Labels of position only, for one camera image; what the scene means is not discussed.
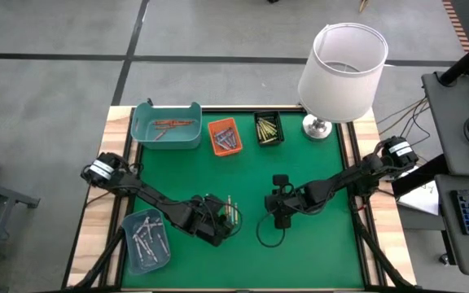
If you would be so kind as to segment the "white paper sheet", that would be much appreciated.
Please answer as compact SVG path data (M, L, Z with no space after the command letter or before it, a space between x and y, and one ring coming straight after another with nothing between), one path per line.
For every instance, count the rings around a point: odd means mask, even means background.
M405 207L439 216L439 195L434 181L430 181L402 195L397 202Z

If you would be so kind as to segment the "small blue-grey plastic bin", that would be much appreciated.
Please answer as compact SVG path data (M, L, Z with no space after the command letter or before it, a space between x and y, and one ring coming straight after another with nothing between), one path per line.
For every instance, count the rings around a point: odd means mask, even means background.
M144 247L140 244L141 252L142 252L142 263L139 262L138 253L136 249L136 245L134 242L133 237L137 236L136 231L138 227L144 222L144 219L149 216L150 223L163 223L163 226L157 226L151 228L151 234L153 238L153 242L150 243L148 237L144 239L147 241L148 245L152 249L152 251L156 254L158 263L155 263L153 259L147 254ZM122 222L121 227L125 231L125 240L126 246L128 248L128 255L129 255L129 271L134 275L140 275L145 273L150 273L151 271L160 269L168 264L171 258L171 252L169 248L169 242L166 235L166 230L163 222L163 218L161 213L156 209L146 209L141 212L136 212L131 215L128 215ZM157 237L157 234L160 234L169 249L169 257L167 257L160 245L160 241Z

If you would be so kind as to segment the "orange black striped strip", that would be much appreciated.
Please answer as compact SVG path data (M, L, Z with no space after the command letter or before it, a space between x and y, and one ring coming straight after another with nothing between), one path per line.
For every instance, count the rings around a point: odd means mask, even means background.
M447 16L454 28L455 34L458 37L461 47L465 52L469 52L469 39L466 32L458 18L458 14L454 9L454 6L450 0L441 0L446 11Z

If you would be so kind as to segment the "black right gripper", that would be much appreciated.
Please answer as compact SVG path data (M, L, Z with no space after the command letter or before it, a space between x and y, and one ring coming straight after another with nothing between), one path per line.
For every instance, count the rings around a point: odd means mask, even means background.
M291 217L299 212L308 214L313 211L313 205L307 200L306 193L301 188L295 188L288 175L278 174L272 177L275 189L264 199L265 209L274 218L274 227L286 230L291 227Z

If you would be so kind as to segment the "white-shade silver table lamp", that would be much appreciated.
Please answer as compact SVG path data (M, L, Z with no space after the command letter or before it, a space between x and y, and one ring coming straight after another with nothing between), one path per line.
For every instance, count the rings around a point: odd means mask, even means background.
M357 23L326 25L313 40L297 88L307 112L302 121L306 137L323 140L334 124L364 116L387 57L387 41L377 30Z

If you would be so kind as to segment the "black desk leg beam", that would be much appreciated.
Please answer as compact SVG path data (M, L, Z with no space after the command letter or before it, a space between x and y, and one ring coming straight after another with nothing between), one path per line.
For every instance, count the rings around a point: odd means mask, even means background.
M396 197L401 197L420 186L434 180L435 175L448 174L449 169L444 155L438 155L423 166L396 179L392 183L392 191Z

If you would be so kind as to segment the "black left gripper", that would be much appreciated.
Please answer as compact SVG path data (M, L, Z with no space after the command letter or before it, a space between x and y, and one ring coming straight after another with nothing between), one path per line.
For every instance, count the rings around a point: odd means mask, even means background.
M177 227L190 236L219 247L235 229L235 224L221 211L224 204L213 195L196 195L182 201L179 204Z

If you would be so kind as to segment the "grey side desk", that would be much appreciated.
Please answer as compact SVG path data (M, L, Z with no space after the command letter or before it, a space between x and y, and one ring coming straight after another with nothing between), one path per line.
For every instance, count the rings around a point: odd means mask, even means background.
M469 142L463 134L469 118L469 76L459 77L452 86L442 85L435 72L421 79L448 170L469 176Z

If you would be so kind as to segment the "large teal plastic bin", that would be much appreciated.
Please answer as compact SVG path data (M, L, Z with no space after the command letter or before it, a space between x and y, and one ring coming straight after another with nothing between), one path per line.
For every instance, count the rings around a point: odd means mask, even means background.
M163 130L155 129L157 120L194 120L189 126L169 129L158 141L154 138ZM151 150L183 150L196 148L201 140L202 107L192 102L187 107L154 107L150 103L136 106L130 133L133 139Z

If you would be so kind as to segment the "orange mesh basket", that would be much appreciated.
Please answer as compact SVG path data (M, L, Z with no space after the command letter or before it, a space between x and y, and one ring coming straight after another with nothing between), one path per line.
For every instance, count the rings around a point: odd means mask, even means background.
M219 133L219 132L221 132L225 129L233 129L237 133L238 139L239 139L239 146L237 148L227 149L223 145L222 145L223 147L221 148L221 146L216 142L215 133ZM235 119L233 117L228 117L228 118L225 118L225 119L222 119L222 120L215 120L215 121L209 122L208 123L208 133L209 133L209 137L210 137L210 140L211 140L211 145L212 145L212 148L213 148L214 155L216 155L216 156L228 156L228 155L234 155L236 153L241 152L241 150L243 148L243 144L241 142L241 138L239 136L239 131L238 131L237 125L235 123Z

